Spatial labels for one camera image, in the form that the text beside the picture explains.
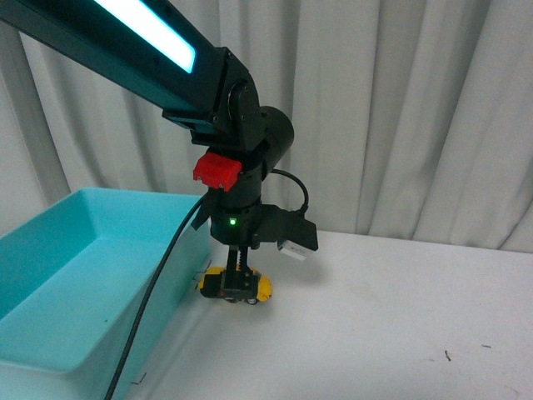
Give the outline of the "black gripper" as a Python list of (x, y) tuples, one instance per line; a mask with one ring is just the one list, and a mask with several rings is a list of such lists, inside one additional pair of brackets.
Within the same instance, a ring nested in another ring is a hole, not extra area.
[(211, 235), (230, 246), (223, 273), (223, 299), (254, 299), (255, 278), (248, 266), (248, 247), (275, 243), (280, 251), (315, 252), (318, 250), (316, 224), (296, 211), (260, 204), (229, 210), (216, 208), (211, 214)]

